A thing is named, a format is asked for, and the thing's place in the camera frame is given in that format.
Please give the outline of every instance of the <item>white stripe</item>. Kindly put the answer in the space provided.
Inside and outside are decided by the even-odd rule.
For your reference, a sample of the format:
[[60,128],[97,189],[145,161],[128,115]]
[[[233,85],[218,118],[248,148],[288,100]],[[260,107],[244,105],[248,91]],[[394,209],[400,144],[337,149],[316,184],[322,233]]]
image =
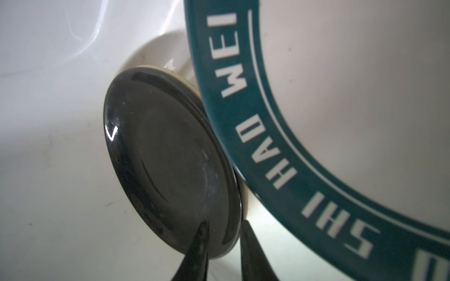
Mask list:
[[294,144],[291,142],[291,140],[288,138],[288,136],[286,135],[286,133],[284,132],[283,128],[281,128],[278,120],[275,117],[275,114],[272,110],[272,108],[270,107],[269,101],[267,100],[267,96],[266,96],[266,92],[264,91],[264,88],[262,87],[262,82],[261,82],[261,77],[259,75],[259,70],[258,70],[258,64],[256,62],[256,55],[255,55],[255,43],[254,43],[254,38],[253,38],[253,19],[252,19],[252,10],[248,10],[248,35],[249,35],[249,40],[250,40],[250,51],[252,53],[252,62],[253,62],[253,68],[255,69],[255,76],[256,76],[256,81],[258,82],[258,87],[259,87],[259,91],[261,92],[261,96],[264,100],[264,104],[265,107],[267,108],[267,110],[269,111],[270,117],[272,118],[273,122],[275,123],[276,127],[278,128],[278,131],[280,132],[280,134],[283,136],[284,140],[288,143],[288,145],[290,146],[290,148],[295,152],[295,154],[297,154],[297,156],[303,161],[303,163],[305,163],[308,168],[310,168],[320,179],[322,179],[325,183],[327,183],[332,189],[336,190],[337,192],[339,192],[342,196],[344,196],[345,198],[347,198],[348,200],[352,201],[353,203],[357,204],[358,206],[360,206],[361,208],[369,211],[370,213],[392,223],[395,224],[396,226],[399,226],[405,230],[411,231],[413,233],[416,233],[422,237],[428,238],[430,240],[434,240],[436,242],[445,244],[447,246],[450,246],[450,240],[427,233],[423,230],[420,229],[416,229],[410,225],[407,225],[406,223],[402,223],[400,221],[397,221],[396,219],[393,219],[391,217],[386,216],[385,214],[372,209],[371,207],[367,206],[366,204],[358,201],[356,198],[353,198],[350,194],[346,193],[345,191],[343,191],[342,189],[340,189],[338,186],[336,186],[334,183],[332,183],[331,181],[329,181],[324,175],[322,175],[318,170],[316,170],[316,168],[314,168],[313,165],[311,165],[310,162],[308,162],[308,160],[297,150],[297,148],[294,146]]
[[212,15],[206,17],[208,27],[221,27],[225,25],[234,25],[238,22],[236,13],[225,13],[221,15]]

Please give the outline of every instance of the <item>white lettering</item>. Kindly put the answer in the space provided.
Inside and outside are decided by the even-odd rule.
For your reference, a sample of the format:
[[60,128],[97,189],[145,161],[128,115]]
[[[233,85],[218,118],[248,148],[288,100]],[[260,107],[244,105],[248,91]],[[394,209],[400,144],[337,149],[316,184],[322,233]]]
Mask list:
[[360,240],[361,243],[357,249],[353,248],[352,246],[348,245],[347,243],[345,243],[344,246],[347,249],[349,249],[350,251],[352,251],[353,253],[359,255],[360,257],[367,259],[374,246],[372,245],[372,243],[370,243],[369,241],[367,241],[366,239],[361,237],[365,228],[368,228],[368,229],[372,230],[373,232],[380,234],[380,231],[378,229],[374,228],[373,226],[371,226],[370,224],[368,224],[366,222],[363,222],[360,219],[356,219],[355,222],[353,223],[353,226],[351,227],[350,234],[353,237]]
[[[253,127],[256,124],[257,124],[256,127],[242,134],[243,131],[249,129],[250,127]],[[248,142],[255,136],[263,133],[265,130],[266,128],[264,127],[261,118],[259,118],[258,114],[253,115],[252,117],[248,118],[247,120],[236,126],[236,132],[238,132],[238,135],[241,138],[242,143]]]
[[303,208],[303,210],[301,210],[301,214],[308,219],[315,211],[315,209],[319,206],[319,204],[324,200],[324,198],[325,195],[317,191]]
[[259,163],[263,160],[269,159],[275,155],[280,154],[280,150],[278,147],[274,147],[272,149],[267,149],[269,145],[272,144],[272,138],[269,136],[267,137],[260,146],[255,150],[255,152],[252,154],[253,161],[255,163]]
[[238,22],[236,13],[223,13],[220,15],[212,15],[206,17],[208,27],[221,27],[226,25],[234,25]]
[[238,76],[241,75],[243,72],[244,70],[242,68],[242,64],[236,64],[230,67],[216,69],[216,77],[219,78],[228,75],[227,77],[228,85],[231,85],[225,90],[222,90],[223,98],[226,98],[229,95],[234,94],[237,91],[240,91],[245,87],[247,87],[247,80],[245,80],[245,78],[243,77],[238,78]]
[[328,221],[330,221],[331,226],[328,229],[327,234],[332,238],[336,238],[342,226],[350,217],[350,213],[342,209],[337,217],[333,219],[331,216],[334,214],[334,211],[336,211],[337,208],[338,206],[334,202],[330,201],[315,224],[318,228],[324,229],[325,225],[328,223]]
[[212,44],[212,37],[209,37],[209,48],[211,49],[211,56],[213,59],[227,58],[239,55],[239,40],[238,32],[234,32],[234,42],[232,46],[225,46],[225,37],[223,34],[220,35],[220,41],[222,42],[222,48],[214,48]]
[[[430,268],[431,261],[434,260],[434,268]],[[427,281],[428,272],[432,271],[431,280],[446,281],[450,273],[450,261],[438,255],[418,249],[414,261],[412,281]]]
[[273,183],[273,186],[276,189],[280,189],[288,180],[292,179],[293,176],[297,174],[297,170],[293,167],[289,168],[284,174],[281,172],[289,164],[289,161],[286,158],[283,158],[275,167],[273,167],[268,173],[265,174],[265,177],[268,180],[273,179],[276,175],[279,178]]

